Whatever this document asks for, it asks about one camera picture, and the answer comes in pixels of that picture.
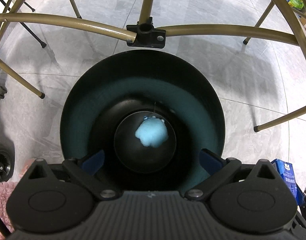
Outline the blue handkerchief tissue pack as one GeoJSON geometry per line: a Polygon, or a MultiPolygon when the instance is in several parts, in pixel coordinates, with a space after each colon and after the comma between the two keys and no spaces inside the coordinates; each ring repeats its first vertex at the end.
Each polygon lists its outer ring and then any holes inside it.
{"type": "Polygon", "coordinates": [[[293,165],[280,159],[274,159],[271,163],[277,170],[278,174],[280,174],[281,178],[283,179],[289,190],[291,191],[297,204],[299,204],[298,187],[295,181],[293,165]]]}

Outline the light blue fluffy ball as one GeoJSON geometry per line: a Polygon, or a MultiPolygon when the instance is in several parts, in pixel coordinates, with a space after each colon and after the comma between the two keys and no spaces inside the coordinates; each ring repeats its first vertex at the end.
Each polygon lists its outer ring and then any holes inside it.
{"type": "Polygon", "coordinates": [[[169,139],[165,121],[156,116],[146,116],[135,131],[138,138],[145,147],[160,147],[169,139]]]}

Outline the black trash bin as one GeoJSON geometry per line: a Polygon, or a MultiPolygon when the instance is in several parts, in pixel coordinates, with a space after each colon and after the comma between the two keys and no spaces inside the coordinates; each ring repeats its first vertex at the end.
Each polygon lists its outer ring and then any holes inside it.
{"type": "Polygon", "coordinates": [[[94,65],[69,92],[60,122],[64,157],[103,151],[95,177],[121,191],[185,193],[208,178],[201,150],[221,155],[224,141],[224,113],[210,82],[156,50],[129,50],[94,65]],[[169,139],[158,148],[135,137],[146,116],[165,121],[169,139]]]}

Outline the pink fluffy rug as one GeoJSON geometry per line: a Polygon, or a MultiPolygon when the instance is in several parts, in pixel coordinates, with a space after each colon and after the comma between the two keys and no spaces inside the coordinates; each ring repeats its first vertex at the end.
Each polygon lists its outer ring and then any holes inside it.
{"type": "Polygon", "coordinates": [[[14,232],[14,228],[7,215],[6,204],[16,186],[17,183],[12,181],[0,183],[0,218],[11,233],[14,232]]]}

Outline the folding camping table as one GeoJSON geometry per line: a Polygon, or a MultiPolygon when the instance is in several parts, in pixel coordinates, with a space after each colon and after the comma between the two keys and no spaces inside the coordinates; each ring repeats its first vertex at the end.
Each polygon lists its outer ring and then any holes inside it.
{"type": "MultiPolygon", "coordinates": [[[[54,25],[58,27],[66,27],[104,35],[118,40],[125,41],[130,47],[141,47],[143,49],[161,49],[164,48],[166,38],[172,36],[247,36],[250,38],[259,38],[263,40],[272,40],[282,43],[289,43],[299,46],[306,57],[306,37],[302,29],[293,15],[293,11],[284,0],[272,0],[271,3],[276,5],[283,13],[288,25],[292,28],[293,34],[283,33],[271,29],[261,28],[259,25],[231,25],[231,24],[186,24],[186,25],[170,25],[165,27],[155,28],[152,22],[150,12],[153,5],[153,0],[143,0],[140,19],[137,24],[129,25],[126,29],[117,28],[112,25],[103,24],[84,20],[81,18],[75,0],[70,0],[75,17],[52,15],[52,14],[37,14],[19,12],[22,4],[26,0],[9,0],[13,2],[13,6],[8,4],[4,6],[3,13],[0,14],[0,41],[4,36],[11,22],[28,22],[45,25],[54,25]]],[[[0,59],[0,68],[12,78],[28,90],[36,94],[39,98],[44,98],[45,94],[23,79],[17,72],[11,69],[4,61],[0,59]]]]}

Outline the green snack bag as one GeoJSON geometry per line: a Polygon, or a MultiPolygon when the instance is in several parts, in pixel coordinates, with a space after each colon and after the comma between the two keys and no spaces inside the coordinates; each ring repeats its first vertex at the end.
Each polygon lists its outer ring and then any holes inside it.
{"type": "Polygon", "coordinates": [[[293,7],[295,9],[303,9],[304,3],[303,0],[286,0],[290,7],[293,7]]]}

